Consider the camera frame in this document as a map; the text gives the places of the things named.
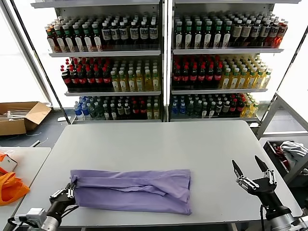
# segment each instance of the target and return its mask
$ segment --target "yellow juice bottle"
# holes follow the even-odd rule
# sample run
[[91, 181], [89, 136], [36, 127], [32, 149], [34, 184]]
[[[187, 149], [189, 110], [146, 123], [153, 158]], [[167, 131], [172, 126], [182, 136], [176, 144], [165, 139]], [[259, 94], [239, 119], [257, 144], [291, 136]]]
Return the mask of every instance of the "yellow juice bottle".
[[221, 77], [221, 80], [219, 82], [219, 88], [221, 89], [227, 89], [228, 88], [228, 83], [230, 82], [230, 68], [226, 68], [223, 76]]
[[244, 88], [245, 89], [251, 89], [252, 88], [252, 85], [256, 79], [256, 71], [257, 71], [257, 68], [256, 67], [253, 67], [250, 71], [250, 75], [248, 77], [248, 80], [246, 82], [246, 84], [244, 85]]
[[239, 71], [240, 71], [240, 69], [237, 68], [237, 67], [233, 70], [233, 74], [232, 74], [232, 76], [230, 78], [230, 81], [229, 81], [229, 84], [228, 84], [228, 88], [235, 89], [235, 86], [236, 86], [236, 84], [237, 84], [237, 82], [239, 80], [239, 77], [240, 77], [239, 76]]
[[263, 72], [264, 72], [264, 68], [261, 67], [258, 71], [258, 74], [256, 75], [256, 79], [252, 85], [252, 88], [259, 89], [261, 87], [261, 83], [263, 80]]
[[248, 79], [247, 76], [247, 68], [244, 67], [241, 71], [241, 75], [239, 77], [239, 81], [237, 82], [237, 85], [235, 86], [235, 88], [237, 89], [242, 89], [244, 86], [245, 81]]

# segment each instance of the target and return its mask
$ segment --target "dark bottle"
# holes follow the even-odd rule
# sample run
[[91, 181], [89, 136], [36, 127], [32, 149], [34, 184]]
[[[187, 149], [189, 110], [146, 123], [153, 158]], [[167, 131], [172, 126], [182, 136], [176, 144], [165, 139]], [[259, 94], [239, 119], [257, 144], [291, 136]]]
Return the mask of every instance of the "dark bottle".
[[96, 50], [103, 51], [101, 31], [97, 24], [93, 24], [92, 28], [94, 33], [94, 42], [96, 45]]
[[111, 23], [110, 31], [111, 31], [111, 38], [113, 45], [115, 46], [120, 45], [120, 32], [115, 22]]
[[138, 31], [138, 27], [136, 26], [135, 22], [131, 22], [130, 38], [132, 40], [133, 45], [139, 44], [139, 31]]
[[227, 21], [223, 39], [222, 39], [222, 45], [221, 45], [223, 48], [226, 48], [229, 46], [229, 40], [231, 36], [231, 26], [232, 26], [232, 21]]
[[121, 44], [127, 45], [128, 44], [128, 30], [124, 22], [120, 22], [119, 33], [120, 33]]
[[175, 32], [175, 49], [181, 49], [182, 46], [182, 22], [177, 21], [177, 31]]
[[241, 36], [242, 28], [243, 28], [242, 21], [239, 19], [233, 26], [232, 36], [230, 38], [231, 47], [237, 47], [239, 45], [238, 39]]
[[205, 35], [203, 38], [203, 49], [211, 47], [211, 37], [212, 37], [212, 21], [206, 22]]
[[261, 27], [259, 38], [257, 39], [257, 45], [263, 47], [265, 45], [265, 39], [270, 32], [270, 20], [266, 20], [264, 25]]
[[213, 68], [214, 66], [211, 64], [207, 70], [205, 76], [205, 88], [210, 89], [212, 88], [212, 80], [213, 80]]
[[184, 33], [184, 48], [190, 49], [192, 42], [192, 21], [186, 22], [186, 31]]
[[213, 48], [220, 47], [222, 21], [216, 21], [216, 31], [213, 37]]
[[85, 33], [84, 40], [87, 45], [88, 51], [96, 51], [96, 45], [93, 36], [91, 36], [89, 26], [87, 24], [82, 25], [83, 32]]
[[145, 21], [141, 22], [140, 38], [143, 45], [149, 44], [149, 28]]
[[257, 47], [258, 46], [258, 37], [261, 30], [261, 20], [257, 19], [255, 24], [251, 27], [249, 39], [247, 41], [248, 46]]

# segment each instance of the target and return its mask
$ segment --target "shelf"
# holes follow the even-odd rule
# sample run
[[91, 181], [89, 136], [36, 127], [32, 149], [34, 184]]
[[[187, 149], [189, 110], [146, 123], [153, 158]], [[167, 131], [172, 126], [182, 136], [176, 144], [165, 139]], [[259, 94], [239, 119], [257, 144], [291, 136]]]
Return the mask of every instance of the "shelf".
[[280, 53], [283, 49], [272, 48], [226, 48], [226, 49], [176, 49], [173, 54], [251, 54]]
[[291, 3], [298, 4], [301, 0], [175, 0], [176, 4], [192, 4], [192, 3]]
[[59, 0], [31, 3], [34, 8], [63, 8], [84, 6], [158, 5], [159, 0]]
[[51, 57], [117, 57], [117, 56], [157, 56], [160, 50], [144, 50], [144, 51], [96, 51], [96, 52], [63, 52], [50, 53]]
[[173, 95], [186, 94], [228, 94], [228, 93], [247, 93], [247, 92], [265, 92], [267, 89], [207, 89], [207, 90], [172, 90]]
[[99, 124], [99, 123], [157, 123], [162, 122], [160, 119], [145, 120], [74, 120], [72, 124]]
[[66, 96], [135, 96], [135, 95], [160, 95], [160, 91], [137, 92], [66, 92]]

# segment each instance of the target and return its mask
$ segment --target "beverage bottle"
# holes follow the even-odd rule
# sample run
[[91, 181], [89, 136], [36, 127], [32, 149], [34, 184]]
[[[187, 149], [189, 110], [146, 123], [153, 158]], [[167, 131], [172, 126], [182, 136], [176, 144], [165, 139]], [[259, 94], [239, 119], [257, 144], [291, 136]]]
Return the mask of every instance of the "beverage bottle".
[[215, 70], [214, 79], [212, 80], [213, 88], [215, 88], [215, 89], [218, 88], [220, 80], [221, 80], [221, 73], [222, 73], [221, 69], [222, 69], [222, 64], [219, 63], [218, 67]]
[[188, 106], [187, 106], [187, 110], [186, 110], [186, 114], [188, 116], [192, 116], [193, 115], [193, 101], [190, 100]]
[[62, 34], [62, 31], [60, 30], [60, 26], [58, 25], [55, 25], [54, 27], [54, 30], [56, 32], [56, 39], [57, 39], [57, 42], [59, 44], [59, 47], [61, 49], [62, 52], [67, 52], [67, 43], [64, 39], [64, 35]]
[[269, 35], [265, 39], [265, 46], [271, 47], [272, 43], [274, 42], [275, 37], [277, 36], [279, 30], [279, 21], [275, 20], [274, 23], [270, 26]]
[[190, 74], [190, 86], [191, 88], [195, 88], [197, 85], [197, 66], [194, 65]]
[[256, 79], [252, 85], [252, 88], [259, 89], [261, 87], [261, 83], [263, 80], [263, 72], [264, 68], [263, 67], [259, 68], [258, 74], [256, 75]]
[[239, 76], [239, 81], [237, 82], [237, 85], [235, 86], [235, 88], [242, 89], [247, 80], [248, 80], [247, 68], [244, 67], [241, 71], [241, 75]]
[[258, 46], [263, 47], [265, 45], [265, 39], [269, 35], [269, 32], [270, 32], [270, 20], [266, 20], [261, 27], [259, 38], [257, 39]]
[[111, 74], [111, 78], [112, 78], [112, 85], [114, 86], [115, 92], [121, 91], [120, 79], [116, 75], [116, 72], [115, 71], [111, 71], [110, 74]]
[[223, 39], [222, 39], [222, 48], [226, 48], [229, 46], [229, 40], [231, 36], [231, 27], [232, 27], [232, 21], [227, 21]]
[[269, 83], [269, 80], [270, 80], [271, 72], [272, 72], [272, 69], [270, 69], [270, 68], [266, 71], [266, 76], [264, 77], [263, 83], [261, 83], [261, 88], [262, 89], [266, 89], [266, 87], [267, 87], [267, 85]]
[[237, 84], [237, 82], [239, 80], [239, 76], [238, 76], [239, 75], [239, 71], [240, 71], [239, 68], [235, 68], [233, 70], [233, 74], [232, 74], [232, 76], [230, 78], [228, 88], [235, 89], [235, 86], [236, 86], [236, 84]]
[[157, 69], [153, 69], [153, 90], [159, 91], [159, 76]]
[[210, 89], [212, 88], [212, 80], [213, 80], [213, 68], [214, 66], [210, 64], [206, 76], [205, 76], [205, 88]]
[[211, 106], [209, 108], [209, 115], [208, 115], [209, 118], [212, 118], [214, 116], [215, 109], [216, 109], [216, 102], [212, 101]]
[[182, 22], [177, 21], [177, 31], [175, 32], [175, 49], [181, 49], [182, 46]]
[[192, 41], [192, 21], [187, 21], [186, 22], [186, 31], [184, 33], [184, 48], [185, 49], [190, 49], [191, 47], [191, 41]]
[[87, 24], [83, 24], [82, 28], [85, 34], [84, 40], [86, 42], [88, 51], [96, 51], [96, 45], [94, 45], [95, 44], [94, 38], [91, 36], [89, 26]]
[[279, 27], [277, 36], [276, 36], [276, 38], [274, 39], [274, 41], [273, 41], [273, 43], [271, 45], [273, 48], [279, 48], [279, 46], [280, 46], [280, 44], [282, 42], [282, 39], [284, 37], [284, 34], [287, 31], [287, 29], [288, 29], [288, 22], [285, 21]]
[[238, 39], [240, 38], [242, 28], [243, 28], [242, 21], [239, 19], [237, 20], [237, 22], [235, 22], [233, 26], [232, 35], [229, 42], [230, 46], [237, 47], [239, 45]]
[[146, 114], [147, 114], [147, 119], [152, 119], [153, 110], [151, 103], [147, 103], [146, 105]]
[[213, 48], [220, 47], [222, 21], [216, 21], [216, 31], [214, 33]]
[[194, 48], [195, 49], [200, 49], [201, 46], [201, 27], [202, 27], [202, 22], [201, 21], [197, 21], [196, 22], [196, 32], [194, 34]]

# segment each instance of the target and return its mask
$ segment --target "bottle label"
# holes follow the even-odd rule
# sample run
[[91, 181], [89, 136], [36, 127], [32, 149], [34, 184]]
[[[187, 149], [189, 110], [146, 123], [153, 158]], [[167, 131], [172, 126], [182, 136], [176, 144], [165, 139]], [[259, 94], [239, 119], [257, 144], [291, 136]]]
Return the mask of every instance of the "bottle label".
[[103, 34], [103, 39], [106, 41], [111, 40], [111, 33], [110, 33], [110, 29], [104, 30], [102, 29], [102, 34]]
[[127, 40], [128, 39], [128, 33], [127, 33], [127, 28], [120, 28], [119, 29], [119, 32], [120, 32], [120, 38], [122, 40]]
[[115, 92], [118, 92], [119, 91], [119, 85], [118, 85], [117, 81], [113, 81], [112, 85], [114, 86]]
[[241, 31], [242, 31], [242, 26], [234, 26], [233, 32], [232, 32], [232, 37], [238, 38], [241, 35]]
[[221, 79], [221, 76], [219, 76], [219, 75], [214, 75], [214, 80], [220, 81], [220, 79]]
[[213, 117], [213, 115], [214, 115], [214, 112], [215, 112], [215, 111], [210, 111], [210, 113], [209, 113], [208, 117], [209, 117], [209, 118], [212, 118], [212, 117]]
[[103, 78], [95, 78], [96, 83], [103, 83]]
[[234, 88], [235, 88], [236, 83], [237, 83], [237, 78], [233, 78], [233, 79], [232, 79], [232, 82], [231, 82], [230, 89], [234, 89]]
[[120, 81], [122, 91], [126, 91], [126, 83], [125, 81]]
[[85, 49], [84, 49], [84, 47], [83, 47], [83, 45], [82, 45], [82, 41], [81, 41], [81, 38], [75, 38], [75, 41], [76, 41], [76, 43], [77, 43], [77, 46], [78, 46], [78, 49], [79, 49], [79, 51], [80, 52], [83, 52], [83, 51], [85, 51]]
[[158, 85], [158, 80], [157, 79], [153, 79], [153, 89], [154, 89], [154, 91], [158, 91], [159, 90], [159, 85]]
[[131, 28], [130, 29], [130, 36], [131, 36], [131, 39], [134, 39], [134, 40], [139, 39], [138, 28]]
[[116, 113], [112, 112], [111, 115], [112, 115], [112, 119], [116, 120]]
[[206, 75], [206, 76], [205, 76], [205, 79], [206, 79], [207, 81], [212, 81], [213, 76], [208, 76], [208, 75]]
[[263, 38], [267, 37], [270, 32], [269, 30], [270, 30], [269, 26], [263, 26], [260, 31], [260, 37], [263, 37]]
[[146, 114], [148, 116], [148, 119], [152, 119], [152, 112], [147, 112]]
[[130, 91], [135, 91], [135, 82], [133, 80], [130, 80], [128, 83]]
[[204, 44], [203, 48], [206, 49], [210, 45], [210, 40], [211, 40], [211, 34], [206, 34], [204, 37]]
[[137, 90], [138, 91], [143, 91], [143, 89], [142, 89], [142, 81], [141, 80], [137, 80], [136, 82], [137, 82]]
[[140, 38], [148, 39], [149, 38], [149, 29], [148, 28], [140, 28]]
[[244, 85], [244, 82], [245, 82], [245, 78], [240, 78], [240, 82], [239, 82], [239, 85], [237, 86], [237, 88], [243, 88], [243, 85]]
[[190, 76], [189, 79], [190, 79], [190, 81], [196, 81], [197, 80], [197, 76]]
[[222, 47], [227, 47], [229, 44], [230, 34], [225, 34], [223, 36]]
[[106, 120], [110, 120], [110, 118], [109, 118], [109, 113], [108, 113], [108, 112], [105, 112], [104, 115], [105, 115], [105, 119], [106, 119]]
[[255, 78], [249, 79], [248, 84], [247, 84], [247, 88], [249, 88], [249, 89], [252, 88], [254, 81], [255, 81]]
[[65, 40], [66, 40], [66, 43], [68, 45], [68, 48], [69, 48], [70, 52], [74, 52], [75, 49], [74, 49], [74, 45], [73, 45], [72, 39], [71, 38], [65, 38]]
[[205, 76], [198, 76], [198, 80], [199, 80], [199, 81], [203, 81], [204, 78], [205, 78]]
[[278, 33], [279, 26], [271, 26], [269, 31], [269, 37], [274, 38]]
[[47, 40], [48, 40], [48, 43], [49, 43], [49, 45], [50, 45], [50, 47], [51, 47], [51, 49], [52, 49], [52, 52], [56, 52], [56, 48], [55, 48], [56, 45], [54, 44], [53, 39], [48, 38]]
[[58, 44], [62, 50], [62, 52], [66, 52], [65, 50], [65, 44], [64, 44], [64, 41], [63, 41], [63, 38], [57, 38], [57, 41], [58, 41]]
[[95, 41], [97, 51], [103, 51], [101, 38], [100, 37], [94, 37], [94, 41]]
[[195, 48], [195, 49], [199, 49], [199, 48], [200, 48], [200, 42], [201, 42], [201, 35], [200, 35], [200, 34], [197, 34], [197, 35], [194, 37], [194, 48]]
[[189, 49], [191, 47], [192, 35], [185, 36], [185, 49]]
[[221, 87], [221, 88], [222, 88], [222, 89], [226, 89], [228, 83], [229, 83], [229, 79], [228, 79], [228, 78], [225, 78], [225, 79], [223, 80], [223, 83], [222, 83], [222, 87]]
[[204, 119], [206, 117], [206, 111], [202, 111], [201, 118]]
[[159, 119], [159, 112], [154, 112], [154, 119]]
[[176, 35], [175, 40], [176, 40], [175, 48], [180, 49], [182, 45], [182, 35]]
[[251, 32], [250, 32], [250, 37], [256, 38], [259, 36], [260, 33], [260, 27], [259, 26], [252, 26], [251, 27]]
[[150, 39], [158, 39], [157, 27], [150, 28]]
[[221, 34], [216, 34], [215, 35], [213, 48], [219, 47], [220, 38], [221, 38]]

